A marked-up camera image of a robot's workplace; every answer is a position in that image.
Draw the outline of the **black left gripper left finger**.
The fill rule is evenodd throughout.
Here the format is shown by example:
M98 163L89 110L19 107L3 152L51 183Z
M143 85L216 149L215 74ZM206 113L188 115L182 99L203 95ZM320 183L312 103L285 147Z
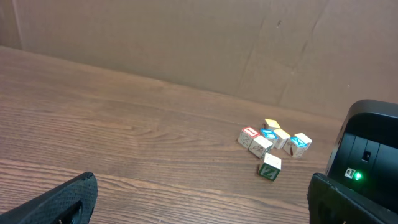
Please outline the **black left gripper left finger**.
M1 214L1 224L89 224L97 197L94 173L84 172Z

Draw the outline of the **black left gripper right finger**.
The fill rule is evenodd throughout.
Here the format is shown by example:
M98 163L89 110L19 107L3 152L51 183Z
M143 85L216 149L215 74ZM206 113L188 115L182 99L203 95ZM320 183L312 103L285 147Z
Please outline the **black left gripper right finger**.
M397 214L321 173L308 186L309 223L397 223Z

